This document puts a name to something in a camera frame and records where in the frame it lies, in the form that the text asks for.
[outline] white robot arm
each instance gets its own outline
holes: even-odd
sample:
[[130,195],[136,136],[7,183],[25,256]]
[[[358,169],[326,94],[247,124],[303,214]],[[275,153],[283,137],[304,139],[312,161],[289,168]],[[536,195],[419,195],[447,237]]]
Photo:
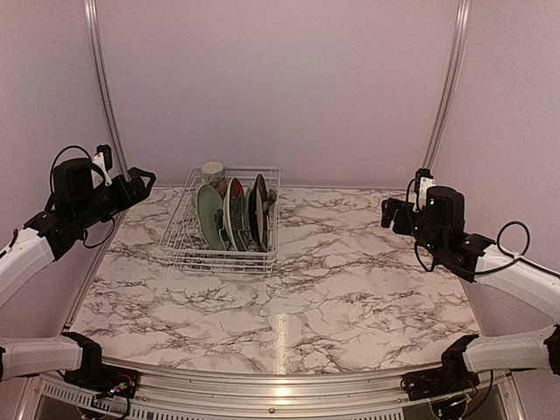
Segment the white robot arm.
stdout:
[[[63,151],[69,148],[87,153],[80,146]],[[93,157],[87,154],[56,166],[55,159],[52,193],[45,211],[27,221],[21,230],[16,229],[13,239],[0,251],[0,307],[35,274],[58,261],[76,241],[85,241],[88,228],[99,222],[114,222],[116,214],[150,195],[156,180],[153,173],[132,168],[130,181],[123,175],[111,179],[111,161],[107,145],[99,146]],[[147,185],[143,178],[149,179]],[[101,347],[76,333],[43,339],[0,337],[0,381],[53,370],[65,370],[67,382],[102,392],[111,390],[108,384],[118,382],[122,372],[102,364]]]
[[[414,202],[409,201],[415,186]],[[436,186],[430,172],[418,170],[410,181],[406,200],[387,199],[382,203],[381,225],[399,235],[415,238],[437,265],[468,282],[503,291],[546,314],[556,324],[539,331],[500,337],[468,335],[442,354],[442,367],[406,374],[402,387],[411,400],[440,396],[478,384],[476,375],[493,369],[547,369],[560,375],[560,274],[523,257],[529,247],[529,231],[520,222],[511,222],[501,231],[498,243],[479,234],[464,232],[465,198],[446,186]],[[520,255],[500,245],[505,228],[518,224],[526,229],[528,246]]]

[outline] lavender wall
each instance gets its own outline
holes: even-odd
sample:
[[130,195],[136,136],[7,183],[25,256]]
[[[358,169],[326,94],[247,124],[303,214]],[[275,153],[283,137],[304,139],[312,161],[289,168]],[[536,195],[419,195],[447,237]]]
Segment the lavender wall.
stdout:
[[457,2],[100,2],[127,157],[183,183],[210,159],[288,184],[405,186],[422,163]]
[[[466,196],[467,228],[495,237],[525,221],[529,257],[560,270],[560,3],[475,1],[458,89],[437,157],[439,183]],[[507,245],[520,250],[519,237]],[[551,321],[497,291],[468,287],[487,335]],[[516,374],[528,419],[560,418],[560,377]]]
[[[13,228],[44,207],[54,155],[68,144],[92,150],[108,134],[82,2],[12,1],[0,7],[0,238],[7,243]],[[0,336],[59,333],[92,256],[77,246],[35,276],[0,310]],[[0,386],[0,418],[12,418],[10,395],[20,386]]]

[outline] white wire rack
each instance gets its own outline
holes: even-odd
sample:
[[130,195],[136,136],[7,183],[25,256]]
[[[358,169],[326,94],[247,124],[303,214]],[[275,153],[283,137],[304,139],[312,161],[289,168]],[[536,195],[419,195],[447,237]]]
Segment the white wire rack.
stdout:
[[[238,178],[245,191],[253,187],[256,176],[261,173],[267,188],[280,193],[280,169],[276,167],[232,167],[226,166],[226,177]],[[247,252],[217,251],[210,249],[200,231],[193,194],[203,183],[200,168],[191,170],[185,183],[177,208],[171,217],[159,246],[169,256],[171,263],[182,270],[206,270],[215,272],[244,272],[266,274],[278,253],[278,202],[269,215],[269,244],[267,252],[259,252],[251,241]]]

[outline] marble surface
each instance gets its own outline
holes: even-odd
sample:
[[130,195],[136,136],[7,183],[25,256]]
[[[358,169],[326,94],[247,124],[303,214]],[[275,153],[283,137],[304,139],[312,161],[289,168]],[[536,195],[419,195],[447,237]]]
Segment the marble surface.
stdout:
[[180,195],[155,188],[105,255],[73,331],[105,355],[214,372],[329,374],[438,361],[479,333],[459,280],[380,226],[397,192],[283,188],[272,275],[173,268],[158,247]]

